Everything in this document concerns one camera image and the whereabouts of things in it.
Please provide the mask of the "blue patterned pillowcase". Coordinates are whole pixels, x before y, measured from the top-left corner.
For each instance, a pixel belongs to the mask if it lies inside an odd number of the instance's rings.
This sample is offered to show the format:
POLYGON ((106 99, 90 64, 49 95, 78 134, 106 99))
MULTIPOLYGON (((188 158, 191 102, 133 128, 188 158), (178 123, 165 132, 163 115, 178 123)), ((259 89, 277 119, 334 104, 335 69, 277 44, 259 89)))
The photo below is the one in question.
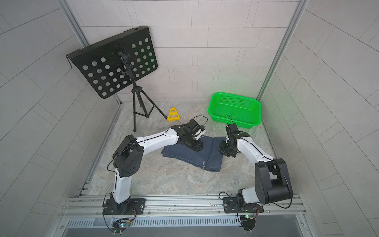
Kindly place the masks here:
POLYGON ((165 146, 161 152, 163 157, 174 158, 195 167, 210 172, 220 172, 223 155, 219 152, 219 146, 224 137, 203 136, 200 138, 203 143, 202 150, 196 152, 182 144, 165 146))

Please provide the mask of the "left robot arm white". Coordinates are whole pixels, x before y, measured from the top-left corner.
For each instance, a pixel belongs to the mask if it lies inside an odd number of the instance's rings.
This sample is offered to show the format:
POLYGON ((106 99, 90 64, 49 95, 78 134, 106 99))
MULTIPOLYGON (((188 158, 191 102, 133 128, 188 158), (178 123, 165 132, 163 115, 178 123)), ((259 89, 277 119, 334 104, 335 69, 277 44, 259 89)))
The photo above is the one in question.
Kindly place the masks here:
POLYGON ((182 144, 195 152, 202 150, 200 137, 205 126, 191 119, 187 124, 173 125, 167 130, 145 137, 128 135, 112 156, 115 173, 114 190, 102 205, 104 215, 123 215, 129 211, 136 213, 131 201, 132 176, 139 170, 142 158, 165 146, 182 144))

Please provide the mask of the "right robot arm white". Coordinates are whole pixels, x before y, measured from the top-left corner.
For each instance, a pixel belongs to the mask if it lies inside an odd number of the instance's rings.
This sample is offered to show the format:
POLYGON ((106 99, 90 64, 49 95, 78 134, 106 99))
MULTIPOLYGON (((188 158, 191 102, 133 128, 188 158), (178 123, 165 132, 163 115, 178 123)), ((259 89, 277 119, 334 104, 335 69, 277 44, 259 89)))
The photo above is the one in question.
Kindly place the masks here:
POLYGON ((278 205, 279 201, 291 201, 293 189, 287 163, 264 152, 248 133, 238 130, 235 123, 227 125, 226 132, 226 141, 219 146, 220 153, 233 158, 243 154, 255 165, 254 186, 238 191, 238 208, 247 211, 253 206, 258 213, 260 204, 278 205))

